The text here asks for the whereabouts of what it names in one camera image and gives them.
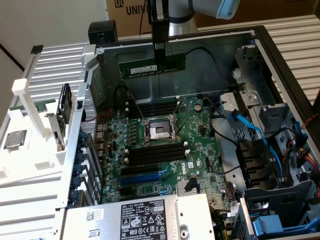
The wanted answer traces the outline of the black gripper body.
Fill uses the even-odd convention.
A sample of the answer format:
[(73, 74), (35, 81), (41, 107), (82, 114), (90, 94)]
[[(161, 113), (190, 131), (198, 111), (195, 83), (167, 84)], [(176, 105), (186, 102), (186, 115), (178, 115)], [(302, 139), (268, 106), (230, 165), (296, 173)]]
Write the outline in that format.
[(169, 37), (169, 1), (148, 0), (147, 1), (148, 22), (151, 26), (153, 44), (162, 44)]

